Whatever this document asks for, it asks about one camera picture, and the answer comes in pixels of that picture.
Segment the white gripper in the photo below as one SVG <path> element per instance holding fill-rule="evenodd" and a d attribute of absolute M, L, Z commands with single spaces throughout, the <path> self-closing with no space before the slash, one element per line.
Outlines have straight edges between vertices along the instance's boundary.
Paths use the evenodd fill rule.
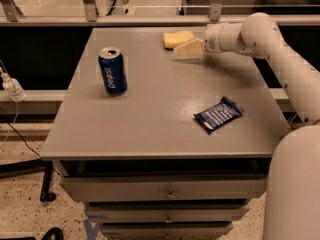
<path fill-rule="evenodd" d="M 173 52 L 176 56 L 188 56 L 200 54 L 206 48 L 212 53 L 244 53 L 247 45 L 241 37 L 241 28 L 241 23 L 208 24 L 204 31 L 204 41 L 194 38 L 175 47 Z"/>

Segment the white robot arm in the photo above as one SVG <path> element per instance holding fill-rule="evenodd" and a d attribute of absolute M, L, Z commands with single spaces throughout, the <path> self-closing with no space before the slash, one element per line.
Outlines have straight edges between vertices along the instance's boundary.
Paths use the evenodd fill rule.
<path fill-rule="evenodd" d="M 263 240 L 320 240 L 320 72 L 285 41 L 276 21 L 254 13 L 241 23 L 206 26 L 178 56 L 233 52 L 265 60 L 300 122 L 272 155 Z"/>

